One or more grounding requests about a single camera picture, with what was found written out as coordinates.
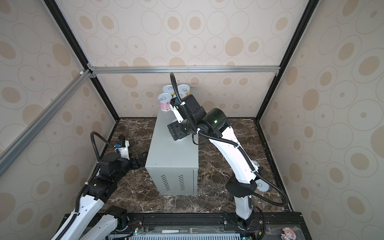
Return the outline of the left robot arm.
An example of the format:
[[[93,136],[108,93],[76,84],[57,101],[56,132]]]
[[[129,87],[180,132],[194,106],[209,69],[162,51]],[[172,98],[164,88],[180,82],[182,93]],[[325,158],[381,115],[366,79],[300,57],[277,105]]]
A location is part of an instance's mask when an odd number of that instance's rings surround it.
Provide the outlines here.
[[[118,182],[128,171],[143,168],[148,157],[148,152],[132,157],[130,143],[123,135],[115,145],[97,132],[91,132],[90,137],[97,165],[78,193],[74,210],[54,235],[55,240],[104,240],[112,232],[124,232],[136,224],[130,221],[126,209],[112,206],[89,231],[86,230],[117,189]]]

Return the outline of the yellow can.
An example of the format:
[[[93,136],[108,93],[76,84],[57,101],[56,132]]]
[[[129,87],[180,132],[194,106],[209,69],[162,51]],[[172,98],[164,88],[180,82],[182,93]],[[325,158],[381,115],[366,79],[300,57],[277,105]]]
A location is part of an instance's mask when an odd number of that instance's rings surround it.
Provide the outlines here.
[[[163,93],[167,93],[167,94],[170,94],[172,96],[175,95],[175,90],[174,90],[172,85],[166,85],[162,88],[162,90],[163,90]]]
[[[183,93],[183,94],[186,94],[186,95],[190,95],[191,94],[191,88],[189,85],[185,85],[185,84],[182,84],[182,85],[178,85],[178,91],[179,93]]]

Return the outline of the grey green can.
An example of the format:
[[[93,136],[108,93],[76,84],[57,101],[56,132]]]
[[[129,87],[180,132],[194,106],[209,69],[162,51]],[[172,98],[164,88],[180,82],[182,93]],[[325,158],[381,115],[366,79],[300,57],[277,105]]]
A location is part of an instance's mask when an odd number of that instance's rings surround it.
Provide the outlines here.
[[[260,167],[260,165],[256,162],[256,161],[253,161],[251,160],[253,166],[255,167],[255,169],[258,169]]]

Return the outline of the pink can front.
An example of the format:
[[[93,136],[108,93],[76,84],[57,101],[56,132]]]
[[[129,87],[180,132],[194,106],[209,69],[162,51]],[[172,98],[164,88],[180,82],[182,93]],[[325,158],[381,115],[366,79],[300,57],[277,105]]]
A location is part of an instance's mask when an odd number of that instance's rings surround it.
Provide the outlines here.
[[[159,109],[163,112],[169,112],[171,110],[170,102],[173,96],[169,93],[162,93],[158,96]]]

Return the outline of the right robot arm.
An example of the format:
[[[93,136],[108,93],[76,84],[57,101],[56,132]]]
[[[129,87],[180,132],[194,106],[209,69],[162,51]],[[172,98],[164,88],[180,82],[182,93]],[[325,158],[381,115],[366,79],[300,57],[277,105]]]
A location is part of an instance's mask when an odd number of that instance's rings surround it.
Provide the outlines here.
[[[206,138],[224,156],[234,172],[226,183],[226,189],[235,199],[238,227],[246,230],[252,224],[252,197],[277,207],[285,207],[288,204],[287,194],[267,180],[263,168],[250,159],[225,113],[218,108],[206,112],[194,96],[181,97],[174,73],[170,74],[170,80],[175,92],[170,105],[176,120],[168,124],[169,132],[174,141],[195,135]]]

